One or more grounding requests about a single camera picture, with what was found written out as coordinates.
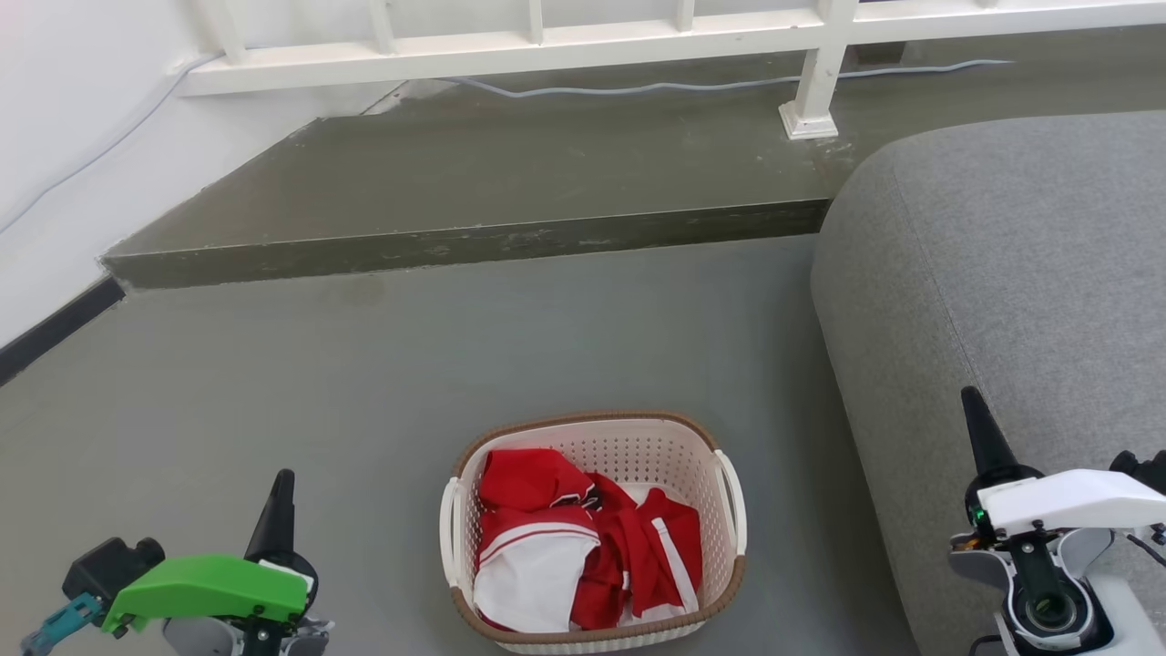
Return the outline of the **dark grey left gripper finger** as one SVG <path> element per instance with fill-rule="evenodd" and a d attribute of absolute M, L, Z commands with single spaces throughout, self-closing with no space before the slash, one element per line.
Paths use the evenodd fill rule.
<path fill-rule="evenodd" d="M 294 472 L 279 470 L 255 529 L 251 532 L 245 558 L 275 558 L 294 552 Z"/>

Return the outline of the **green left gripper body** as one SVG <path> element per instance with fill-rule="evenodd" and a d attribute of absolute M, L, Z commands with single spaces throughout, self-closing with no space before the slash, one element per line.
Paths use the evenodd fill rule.
<path fill-rule="evenodd" d="M 282 564 L 231 555 L 166 558 L 152 546 L 104 557 L 101 632 L 142 632 L 155 620 L 216 618 L 293 625 L 315 602 L 318 576 L 294 556 Z"/>

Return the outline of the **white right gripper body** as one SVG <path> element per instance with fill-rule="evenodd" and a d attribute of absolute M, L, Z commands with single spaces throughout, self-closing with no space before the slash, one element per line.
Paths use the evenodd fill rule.
<path fill-rule="evenodd" d="M 969 524 L 988 538 L 1039 530 L 1145 528 L 1163 524 L 1165 498 L 1133 477 L 1104 470 L 1044 475 L 1033 466 L 992 466 L 965 491 Z"/>

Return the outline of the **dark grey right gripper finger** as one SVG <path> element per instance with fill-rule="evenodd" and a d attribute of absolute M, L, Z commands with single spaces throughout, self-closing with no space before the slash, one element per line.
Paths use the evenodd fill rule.
<path fill-rule="evenodd" d="M 1009 447 L 1007 438 L 977 387 L 963 387 L 961 403 L 965 411 L 967 435 L 972 447 L 976 474 L 986 477 L 1017 466 L 1018 461 Z"/>

